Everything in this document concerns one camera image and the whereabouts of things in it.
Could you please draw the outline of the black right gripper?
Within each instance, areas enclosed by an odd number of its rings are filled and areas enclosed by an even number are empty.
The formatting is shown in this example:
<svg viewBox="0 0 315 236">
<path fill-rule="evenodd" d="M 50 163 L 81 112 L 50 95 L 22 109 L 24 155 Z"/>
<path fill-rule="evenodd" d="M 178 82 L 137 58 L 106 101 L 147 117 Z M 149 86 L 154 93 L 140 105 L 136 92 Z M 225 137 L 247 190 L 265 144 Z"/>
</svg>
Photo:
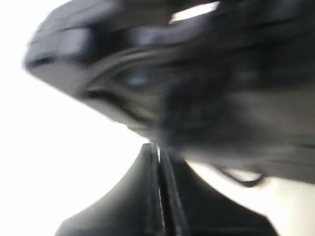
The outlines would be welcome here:
<svg viewBox="0 0 315 236">
<path fill-rule="evenodd" d="M 314 1 L 221 0 L 130 37 L 90 72 L 88 98 L 191 161 L 314 181 Z"/>
</svg>

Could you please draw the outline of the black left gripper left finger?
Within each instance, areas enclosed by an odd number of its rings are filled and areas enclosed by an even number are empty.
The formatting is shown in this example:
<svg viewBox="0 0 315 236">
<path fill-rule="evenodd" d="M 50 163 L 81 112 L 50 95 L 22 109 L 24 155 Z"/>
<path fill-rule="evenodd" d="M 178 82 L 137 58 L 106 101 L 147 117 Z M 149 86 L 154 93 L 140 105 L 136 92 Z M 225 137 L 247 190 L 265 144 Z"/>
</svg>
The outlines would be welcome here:
<svg viewBox="0 0 315 236">
<path fill-rule="evenodd" d="M 158 157 L 144 144 L 123 178 L 91 206 L 64 220 L 58 236 L 162 236 Z"/>
</svg>

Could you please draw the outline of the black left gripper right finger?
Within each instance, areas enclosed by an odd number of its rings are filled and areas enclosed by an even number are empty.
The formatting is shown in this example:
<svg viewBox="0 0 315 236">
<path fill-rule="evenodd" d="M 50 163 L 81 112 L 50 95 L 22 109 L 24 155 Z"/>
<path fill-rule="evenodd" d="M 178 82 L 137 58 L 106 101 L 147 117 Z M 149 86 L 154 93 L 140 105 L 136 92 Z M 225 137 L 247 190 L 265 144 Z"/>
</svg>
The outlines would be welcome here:
<svg viewBox="0 0 315 236">
<path fill-rule="evenodd" d="M 275 236 L 266 217 L 225 197 L 181 158 L 160 151 L 168 222 L 173 236 Z"/>
</svg>

